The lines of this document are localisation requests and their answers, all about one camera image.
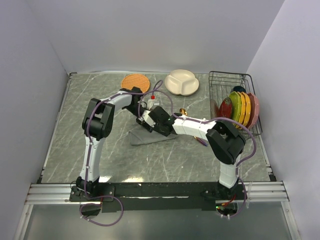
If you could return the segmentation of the grey cloth napkin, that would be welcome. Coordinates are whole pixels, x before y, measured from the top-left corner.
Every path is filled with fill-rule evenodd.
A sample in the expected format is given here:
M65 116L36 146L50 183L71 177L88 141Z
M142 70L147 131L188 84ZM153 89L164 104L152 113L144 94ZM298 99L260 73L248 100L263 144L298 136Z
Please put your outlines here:
M148 145L152 143L167 141L175 139L177 136L170 134L169 136L164 136L155 131L148 132L143 129L135 129L128 132L129 141L132 146Z

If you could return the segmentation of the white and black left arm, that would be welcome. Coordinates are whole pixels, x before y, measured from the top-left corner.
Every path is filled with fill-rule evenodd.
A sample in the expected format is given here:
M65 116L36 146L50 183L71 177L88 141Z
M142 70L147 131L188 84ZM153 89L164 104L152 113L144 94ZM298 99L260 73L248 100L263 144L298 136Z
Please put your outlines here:
M144 93L138 87L122 88L116 94L105 99L92 98L85 112L82 128L85 134L85 154L82 169L76 179L76 188L88 201L99 196L105 197L99 190L99 165L102 148L113 127L115 112L126 109L134 116L141 116L146 107L141 107Z

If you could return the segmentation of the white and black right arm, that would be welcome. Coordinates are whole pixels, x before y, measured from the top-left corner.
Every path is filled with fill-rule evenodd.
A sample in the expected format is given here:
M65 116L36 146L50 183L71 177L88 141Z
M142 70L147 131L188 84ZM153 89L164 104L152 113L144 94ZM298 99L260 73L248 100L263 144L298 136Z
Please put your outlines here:
M227 120L199 119L181 113L169 115L162 107L142 108L138 111L138 121L149 132L165 137L186 135L200 138L211 147L214 156L220 162L220 174L216 193L223 199L236 194L239 182L237 163L246 144L245 138L236 127Z

